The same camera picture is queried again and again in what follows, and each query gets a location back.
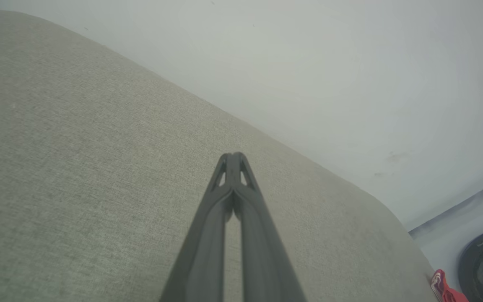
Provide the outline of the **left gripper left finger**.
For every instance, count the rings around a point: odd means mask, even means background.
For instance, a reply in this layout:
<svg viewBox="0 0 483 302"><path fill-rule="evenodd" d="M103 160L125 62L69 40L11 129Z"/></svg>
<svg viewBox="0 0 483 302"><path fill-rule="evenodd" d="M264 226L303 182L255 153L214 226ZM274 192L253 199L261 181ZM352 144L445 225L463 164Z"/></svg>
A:
<svg viewBox="0 0 483 302"><path fill-rule="evenodd" d="M233 193L228 176L230 154L223 154L173 264L161 302L222 302L226 223Z"/></svg>

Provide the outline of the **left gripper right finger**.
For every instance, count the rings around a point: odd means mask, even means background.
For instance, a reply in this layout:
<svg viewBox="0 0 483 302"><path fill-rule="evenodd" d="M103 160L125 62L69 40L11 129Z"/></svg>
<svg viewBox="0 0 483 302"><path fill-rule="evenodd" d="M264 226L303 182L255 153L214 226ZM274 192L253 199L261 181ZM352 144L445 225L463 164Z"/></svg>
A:
<svg viewBox="0 0 483 302"><path fill-rule="evenodd" d="M234 212L241 227L246 302L304 302L303 289L247 157L234 153Z"/></svg>

